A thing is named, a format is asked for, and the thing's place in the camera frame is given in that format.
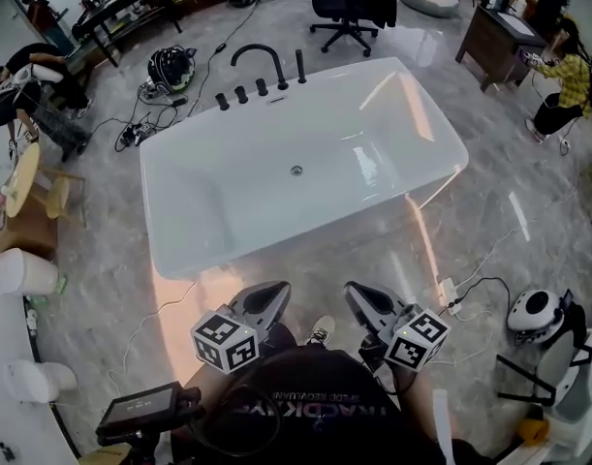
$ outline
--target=white cable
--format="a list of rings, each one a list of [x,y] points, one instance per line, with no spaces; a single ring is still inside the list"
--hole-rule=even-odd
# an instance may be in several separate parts
[[[479,315],[488,315],[489,317],[493,317],[493,314],[489,310],[483,310],[482,312],[479,312],[478,314],[475,314],[472,317],[469,317],[468,319],[461,319],[458,315],[455,314],[456,318],[461,322],[472,321],[473,319],[476,319]],[[455,360],[453,360],[453,361],[433,360],[433,361],[430,361],[429,363],[442,363],[443,365],[452,365],[453,367],[456,367],[459,363],[463,363],[464,361],[469,360],[472,357],[476,357],[477,355],[485,353],[487,351],[487,348],[489,348],[489,344],[491,343],[492,338],[493,338],[493,325],[491,323],[489,323],[489,335],[487,336],[487,341],[486,341],[485,346],[482,350],[472,353],[471,355],[468,355],[458,361],[455,361]]]
[[[134,331],[134,334],[132,334],[129,338],[128,338],[128,346],[125,349],[125,354],[123,355],[123,372],[117,372],[116,370],[109,370],[107,372],[107,377],[110,379],[110,381],[114,384],[114,386],[117,388],[117,392],[119,394],[119,396],[121,396],[121,389],[119,388],[119,386],[117,385],[117,383],[114,381],[114,379],[112,378],[110,373],[113,374],[119,374],[120,376],[126,376],[128,373],[128,354],[130,353],[130,347],[132,346],[132,341],[134,340],[134,338],[137,336],[137,334],[140,332],[140,330],[142,329],[142,326],[145,322],[147,322],[149,319],[153,319],[154,317],[158,317],[160,315],[160,312],[162,312],[162,310],[164,310],[166,307],[171,306],[171,305],[178,305],[179,303],[181,303],[184,299],[186,299],[186,296],[188,295],[188,293],[190,292],[190,290],[192,290],[193,286],[196,286],[197,283],[192,283],[188,289],[186,290],[186,293],[183,294],[183,296],[181,297],[180,300],[178,301],[169,301],[168,303],[165,303],[164,305],[162,305],[160,308],[158,308],[158,311],[151,314],[151,315],[147,315],[144,319],[142,319],[140,321],[139,324],[139,328],[137,330]]]
[[[479,266],[475,269],[474,272],[472,272],[472,274],[470,275],[470,277],[468,277],[467,279],[465,279],[464,281],[461,281],[459,284],[457,284],[455,286],[455,289],[457,290],[460,286],[463,286],[464,284],[466,284],[467,282],[471,281],[475,275],[477,275],[477,273],[479,272],[479,270],[481,270],[481,267],[483,267],[483,265],[485,264],[485,262],[487,262],[487,260],[489,259],[489,257],[491,257],[491,255],[493,254],[494,250],[496,249],[496,246],[498,246],[500,243],[502,243],[505,239],[507,239],[507,237],[509,237],[511,234],[517,232],[517,231],[521,231],[522,229],[528,227],[530,224],[534,224],[535,222],[539,222],[545,215],[545,212],[550,209],[552,206],[558,205],[558,204],[562,204],[566,201],[568,201],[575,193],[576,193],[576,187],[577,184],[579,183],[579,161],[576,160],[576,182],[573,185],[573,187],[571,188],[571,190],[569,191],[569,194],[561,201],[552,201],[549,205],[547,205],[544,209],[544,213],[542,214],[542,216],[537,217],[536,219],[533,219],[531,221],[526,222],[525,224],[523,224],[522,226],[518,226],[516,228],[511,229],[509,232],[507,232],[504,236],[502,236],[501,238],[499,238],[491,247],[491,250],[489,251],[489,253],[487,255],[485,255],[485,258],[481,261],[481,263],[479,263]]]

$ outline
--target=white bathtub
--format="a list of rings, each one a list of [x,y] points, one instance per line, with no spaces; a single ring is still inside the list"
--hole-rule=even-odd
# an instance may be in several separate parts
[[[230,99],[140,146],[161,275],[191,278],[358,212],[366,221],[363,210],[398,196],[422,207],[466,167],[465,146],[398,59],[307,79]]]

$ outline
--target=black faucet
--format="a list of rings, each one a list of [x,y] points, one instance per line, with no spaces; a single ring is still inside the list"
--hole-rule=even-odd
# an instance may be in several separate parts
[[[274,48],[271,48],[267,45],[253,43],[251,45],[243,46],[236,53],[234,53],[234,56],[231,59],[231,65],[235,67],[239,55],[248,50],[263,50],[269,53],[272,56],[272,60],[274,61],[274,67],[276,68],[276,74],[278,75],[278,89],[284,90],[289,88],[289,84],[287,84],[287,82],[285,81],[285,77],[283,76],[283,68],[280,66],[280,59],[278,58],[278,53],[276,53],[276,50],[274,50]]]

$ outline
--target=sneaker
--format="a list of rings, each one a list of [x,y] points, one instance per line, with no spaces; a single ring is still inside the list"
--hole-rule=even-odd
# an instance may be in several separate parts
[[[89,101],[86,104],[85,108],[79,108],[78,110],[76,110],[76,119],[82,119],[82,117],[84,117],[84,115],[86,114],[86,112],[89,110],[89,108],[92,105],[93,105],[93,99],[89,98]]]
[[[308,338],[308,341],[306,341],[306,344],[317,343],[325,346],[332,337],[332,334],[334,334],[334,326],[334,318],[330,315],[324,315],[313,326],[313,333]]]
[[[535,127],[535,123],[531,120],[531,119],[526,119],[525,120],[525,124],[526,124],[526,128],[528,129],[528,131],[530,131],[530,133],[532,134],[533,138],[535,139],[535,141],[538,144],[541,144],[545,141],[545,138],[547,138],[545,135],[542,135],[537,128]]]

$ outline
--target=black office chair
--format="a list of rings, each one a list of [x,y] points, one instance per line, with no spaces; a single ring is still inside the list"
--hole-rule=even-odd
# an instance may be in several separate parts
[[[310,27],[311,33],[317,29],[335,29],[336,33],[324,46],[322,52],[327,53],[327,48],[343,35],[350,35],[364,47],[364,56],[371,54],[371,46],[362,39],[362,31],[371,33],[373,38],[377,37],[378,30],[373,27],[358,26],[358,21],[371,20],[371,15],[362,6],[360,0],[313,0],[313,10],[319,17],[332,19],[337,24],[313,24]]]

